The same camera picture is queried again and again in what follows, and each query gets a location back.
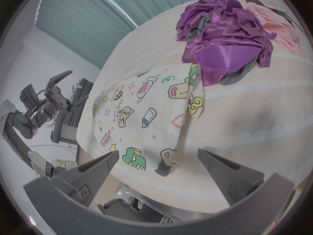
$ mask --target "yellow star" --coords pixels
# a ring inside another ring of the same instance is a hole
[[[116,151],[116,144],[111,145],[111,148],[109,149],[109,151]]]

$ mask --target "pink garment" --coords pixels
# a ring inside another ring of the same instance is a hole
[[[253,2],[238,0],[244,9],[250,10],[254,16],[261,22],[264,30],[270,33],[276,33],[274,38],[281,45],[285,46],[291,52],[299,54],[300,38],[292,25],[282,16],[276,14],[267,7],[257,5]]]

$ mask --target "curtain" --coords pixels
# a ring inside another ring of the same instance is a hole
[[[192,0],[41,0],[35,27],[102,68],[138,25]]]

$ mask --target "beige bed sheet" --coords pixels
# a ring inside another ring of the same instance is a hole
[[[285,10],[272,0],[266,6]],[[119,42],[100,72],[77,130],[79,145],[93,158],[108,151],[92,134],[92,104],[108,85],[163,66],[180,64],[186,42],[176,42],[176,23],[187,2],[145,22]],[[229,205],[197,158],[198,148],[301,183],[313,165],[313,51],[306,36],[300,54],[272,41],[269,68],[256,64],[241,81],[204,88],[199,119],[186,117],[177,147],[180,169],[163,178],[119,162],[112,175],[155,201],[215,213]]]

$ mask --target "white cartoon-print cloth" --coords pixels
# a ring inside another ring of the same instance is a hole
[[[124,163],[167,176],[179,166],[176,145],[185,115],[199,117],[202,105],[199,66],[159,67],[107,86],[93,105],[93,133]]]

